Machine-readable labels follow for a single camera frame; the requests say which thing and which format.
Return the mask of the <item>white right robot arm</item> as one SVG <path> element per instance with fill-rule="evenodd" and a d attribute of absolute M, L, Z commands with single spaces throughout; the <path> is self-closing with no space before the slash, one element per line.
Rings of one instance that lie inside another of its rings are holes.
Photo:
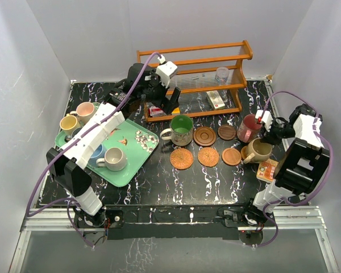
<path fill-rule="evenodd" d="M 315 190 L 330 162 L 330 152 L 319 137 L 322 116 L 311 106 L 297 106 L 289 116 L 273 118 L 269 111 L 258 110 L 253 119 L 263 125 L 264 134 L 247 147 L 244 163 L 250 163 L 283 139 L 292 138 L 284 157 L 279 161 L 272 182 L 250 199 L 242 211 L 243 221 L 250 226 L 263 224 L 273 209 L 286 199 Z"/>

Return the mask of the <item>beige brown mug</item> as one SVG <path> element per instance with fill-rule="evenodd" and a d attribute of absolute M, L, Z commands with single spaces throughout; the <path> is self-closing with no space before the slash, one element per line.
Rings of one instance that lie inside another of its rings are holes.
<path fill-rule="evenodd" d="M 262 142 L 261 138 L 252 140 L 246 146 L 243 163 L 262 163 L 268 160 L 272 153 L 272 148 L 271 144 Z"/>

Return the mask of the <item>green floral mug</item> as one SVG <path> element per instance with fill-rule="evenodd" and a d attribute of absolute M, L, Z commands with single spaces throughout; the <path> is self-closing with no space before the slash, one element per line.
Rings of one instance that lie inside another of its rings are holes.
<path fill-rule="evenodd" d="M 177 115 L 170 121 L 170 128 L 160 133 L 162 140 L 171 140 L 177 146 L 187 146 L 193 139 L 193 120 L 187 115 Z"/>

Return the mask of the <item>maroon speckled mug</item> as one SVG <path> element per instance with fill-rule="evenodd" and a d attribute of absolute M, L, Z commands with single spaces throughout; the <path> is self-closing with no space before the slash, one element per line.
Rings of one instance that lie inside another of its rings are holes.
<path fill-rule="evenodd" d="M 249 114 L 243 118 L 236 135 L 241 142 L 249 143 L 259 133 L 261 128 L 262 124 L 257 123 L 256 116 Z"/>

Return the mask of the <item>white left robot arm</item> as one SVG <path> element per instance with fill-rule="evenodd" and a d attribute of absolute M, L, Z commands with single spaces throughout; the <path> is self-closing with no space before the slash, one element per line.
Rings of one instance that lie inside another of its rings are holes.
<path fill-rule="evenodd" d="M 135 63 L 126 79 L 116 83 L 105 96 L 89 122 L 60 150 L 47 152 L 49 171 L 53 179 L 74 198 L 94 227 L 105 223 L 103 204 L 94 193 L 92 180 L 84 171 L 95 149 L 110 135 L 110 131 L 123 123 L 141 102 L 150 102 L 164 113 L 171 114 L 179 106 L 180 89 L 170 98 L 167 91 L 178 67 L 163 61 L 156 68 Z"/>

